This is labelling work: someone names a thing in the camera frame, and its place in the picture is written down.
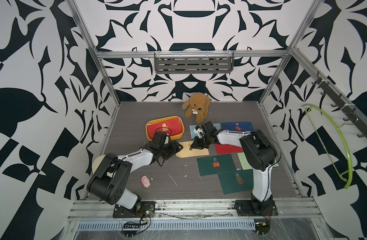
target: metal rail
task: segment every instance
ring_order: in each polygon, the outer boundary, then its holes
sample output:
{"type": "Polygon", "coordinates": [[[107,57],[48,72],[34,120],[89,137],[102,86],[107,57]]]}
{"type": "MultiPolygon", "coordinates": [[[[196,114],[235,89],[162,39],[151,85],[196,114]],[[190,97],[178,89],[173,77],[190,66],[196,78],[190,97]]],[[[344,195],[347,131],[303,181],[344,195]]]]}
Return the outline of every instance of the metal rail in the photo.
{"type": "Polygon", "coordinates": [[[98,58],[154,58],[154,54],[164,57],[221,57],[234,53],[234,57],[283,57],[287,50],[235,50],[235,51],[96,51],[98,58]]]}
{"type": "MultiPolygon", "coordinates": [[[[242,199],[144,199],[155,201],[154,218],[249,218],[238,217],[234,201],[242,199]]],[[[274,218],[322,217],[314,198],[275,198],[279,216],[274,218]]],[[[114,205],[99,200],[77,200],[67,221],[112,220],[114,205]]]]}
{"type": "Polygon", "coordinates": [[[89,32],[87,30],[87,27],[85,25],[85,22],[82,19],[82,15],[77,7],[77,4],[75,3],[75,0],[66,0],[67,4],[69,5],[71,14],[73,16],[73,19],[75,21],[75,24],[78,26],[82,38],[85,40],[85,43],[87,45],[87,49],[90,52],[91,57],[93,58],[93,61],[95,63],[95,65],[97,66],[99,72],[102,75],[102,78],[109,90],[109,93],[111,95],[111,97],[113,98],[115,104],[117,105],[117,107],[119,107],[119,103],[120,100],[118,98],[117,92],[115,91],[114,87],[113,87],[113,83],[111,82],[111,79],[109,78],[109,76],[107,75],[106,71],[105,71],[105,67],[102,64],[101,60],[98,59],[97,55],[95,54],[95,46],[93,44],[93,41],[90,38],[89,32]]]}

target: cable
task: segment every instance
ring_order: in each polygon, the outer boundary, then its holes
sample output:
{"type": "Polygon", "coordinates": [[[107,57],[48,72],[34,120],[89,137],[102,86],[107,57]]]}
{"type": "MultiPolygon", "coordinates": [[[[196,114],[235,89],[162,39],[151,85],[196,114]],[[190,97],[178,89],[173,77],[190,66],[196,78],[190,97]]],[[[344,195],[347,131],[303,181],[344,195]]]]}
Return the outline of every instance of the cable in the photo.
{"type": "Polygon", "coordinates": [[[160,128],[167,128],[167,129],[169,129],[170,130],[170,134],[172,134],[173,133],[173,131],[170,129],[170,128],[168,128],[168,127],[159,127],[159,128],[157,128],[156,130],[155,130],[155,132],[154,132],[154,134],[157,132],[157,130],[158,129],[160,129],[160,128]]]}
{"type": "MultiPolygon", "coordinates": [[[[251,214],[253,214],[257,210],[257,208],[255,208],[253,210],[243,210],[243,209],[237,209],[236,207],[234,207],[234,209],[236,209],[238,211],[249,212],[251,214]]],[[[257,233],[258,235],[264,235],[264,234],[267,234],[270,231],[270,220],[271,219],[270,219],[269,212],[267,212],[267,216],[269,217],[269,219],[267,219],[267,217],[265,215],[261,215],[261,216],[265,218],[266,222],[264,222],[262,224],[257,224],[255,233],[257,233]]]]}
{"type": "Polygon", "coordinates": [[[152,224],[152,218],[146,213],[146,212],[143,212],[144,214],[146,214],[148,217],[149,217],[149,219],[150,219],[150,224],[147,226],[147,228],[145,228],[144,230],[142,230],[141,232],[138,232],[138,233],[136,233],[136,234],[133,234],[133,236],[135,236],[135,235],[137,235],[137,234],[140,234],[140,233],[143,233],[144,231],[146,231],[149,227],[150,227],[150,225],[152,224]]]}
{"type": "MultiPolygon", "coordinates": [[[[274,165],[276,165],[276,164],[281,160],[281,158],[282,158],[282,151],[281,151],[281,147],[279,146],[278,142],[276,142],[274,139],[272,139],[272,138],[270,138],[270,137],[267,137],[267,136],[265,136],[265,135],[263,135],[263,134],[259,134],[259,133],[256,133],[256,132],[254,132],[254,133],[255,133],[255,134],[257,134],[257,135],[260,135],[260,136],[263,136],[263,137],[266,137],[266,138],[270,139],[270,140],[271,140],[271,141],[273,141],[273,142],[277,145],[277,147],[278,147],[278,150],[279,150],[279,159],[278,159],[278,161],[276,161],[273,165],[270,165],[270,166],[269,166],[268,171],[270,171],[270,168],[272,168],[274,165]]],[[[267,194],[269,193],[269,188],[270,188],[270,174],[268,174],[268,175],[267,175],[267,180],[268,180],[268,182],[269,182],[269,185],[267,186],[267,191],[266,191],[265,197],[263,198],[263,200],[264,200],[264,201],[265,201],[265,199],[266,199],[266,197],[267,197],[267,194]]]]}
{"type": "Polygon", "coordinates": [[[184,217],[177,217],[177,216],[172,216],[172,215],[169,215],[169,214],[164,214],[164,213],[161,213],[162,215],[166,215],[166,216],[169,216],[169,217],[175,217],[175,218],[178,218],[178,219],[182,219],[182,220],[189,220],[189,219],[202,219],[203,217],[195,217],[195,218],[184,218],[184,217]]]}

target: teddy bear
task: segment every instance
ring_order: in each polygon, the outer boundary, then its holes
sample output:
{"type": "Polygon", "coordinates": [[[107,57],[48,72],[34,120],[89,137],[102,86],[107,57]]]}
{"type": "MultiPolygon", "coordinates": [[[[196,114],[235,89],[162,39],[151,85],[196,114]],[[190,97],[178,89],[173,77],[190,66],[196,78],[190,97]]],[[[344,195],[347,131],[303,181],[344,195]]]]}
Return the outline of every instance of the teddy bear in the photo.
{"type": "Polygon", "coordinates": [[[196,114],[197,118],[195,121],[197,123],[203,122],[209,112],[210,102],[211,99],[203,93],[192,94],[189,100],[182,105],[183,109],[189,107],[185,113],[185,116],[190,118],[191,115],[196,114]]]}

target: yellow envelope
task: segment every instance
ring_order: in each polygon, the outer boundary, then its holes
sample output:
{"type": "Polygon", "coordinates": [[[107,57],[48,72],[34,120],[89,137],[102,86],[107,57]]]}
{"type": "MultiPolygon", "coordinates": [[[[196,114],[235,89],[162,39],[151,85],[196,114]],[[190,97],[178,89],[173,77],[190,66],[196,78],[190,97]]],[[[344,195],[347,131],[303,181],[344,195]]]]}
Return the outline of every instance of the yellow envelope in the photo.
{"type": "Polygon", "coordinates": [[[183,146],[183,149],[177,152],[175,155],[180,158],[209,155],[209,150],[206,148],[202,150],[199,149],[190,150],[190,146],[192,143],[193,141],[180,142],[180,144],[183,146]]]}

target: green envelope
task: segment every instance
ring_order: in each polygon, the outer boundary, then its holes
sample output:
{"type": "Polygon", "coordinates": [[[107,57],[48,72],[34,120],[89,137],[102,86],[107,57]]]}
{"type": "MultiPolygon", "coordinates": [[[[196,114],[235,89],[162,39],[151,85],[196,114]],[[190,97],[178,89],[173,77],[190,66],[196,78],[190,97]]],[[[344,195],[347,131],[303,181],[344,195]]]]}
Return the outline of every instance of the green envelope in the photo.
{"type": "Polygon", "coordinates": [[[223,194],[253,189],[253,170],[239,170],[218,174],[223,194]]]}
{"type": "Polygon", "coordinates": [[[197,158],[200,176],[218,174],[222,172],[234,172],[235,165],[231,154],[215,155],[197,158]]]}

